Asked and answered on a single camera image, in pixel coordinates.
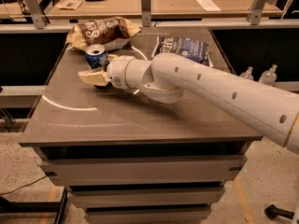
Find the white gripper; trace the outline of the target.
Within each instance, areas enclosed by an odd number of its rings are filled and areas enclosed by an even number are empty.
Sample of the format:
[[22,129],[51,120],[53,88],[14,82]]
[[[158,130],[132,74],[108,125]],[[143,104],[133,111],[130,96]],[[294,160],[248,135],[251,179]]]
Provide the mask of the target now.
[[81,71],[78,72],[78,76],[87,84],[105,87],[111,82],[117,89],[130,90],[131,87],[127,80],[127,68],[134,59],[134,56],[122,55],[119,57],[115,54],[108,54],[110,64],[107,66],[107,72],[92,70]]

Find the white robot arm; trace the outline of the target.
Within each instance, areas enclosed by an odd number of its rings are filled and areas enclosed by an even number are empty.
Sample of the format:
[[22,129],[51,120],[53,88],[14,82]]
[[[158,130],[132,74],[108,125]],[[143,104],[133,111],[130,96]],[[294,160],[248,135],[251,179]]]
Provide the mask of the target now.
[[133,56],[113,59],[106,70],[81,71],[80,79],[126,91],[139,90],[150,99],[173,104],[184,91],[197,94],[263,136],[299,153],[299,95],[211,68],[174,53],[152,60]]

